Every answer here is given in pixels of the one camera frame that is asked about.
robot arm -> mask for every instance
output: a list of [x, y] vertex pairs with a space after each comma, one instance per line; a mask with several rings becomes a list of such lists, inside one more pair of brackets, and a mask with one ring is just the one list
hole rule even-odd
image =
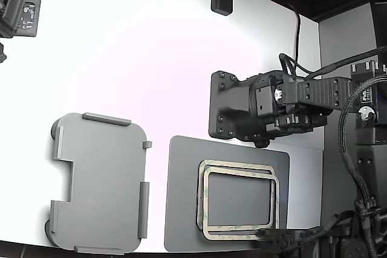
[[[0, 37], [35, 37], [39, 19], [40, 0], [0, 0]], [[0, 63], [7, 56], [0, 44]]]
[[[316, 76], [386, 51], [348, 58], [308, 77], [295, 74], [296, 62], [285, 56], [282, 71], [239, 81], [226, 72], [212, 74], [209, 134], [237, 138], [267, 147], [270, 140], [325, 126], [333, 110], [341, 112], [339, 142], [342, 158], [358, 188], [355, 210], [334, 215], [328, 225], [309, 230], [265, 229], [257, 247], [291, 257], [384, 257], [387, 254], [387, 67], [377, 62], [351, 65], [351, 79]], [[295, 65], [291, 73], [289, 61]], [[356, 113], [357, 161], [346, 152], [345, 123]], [[347, 224], [340, 224], [350, 219]]]

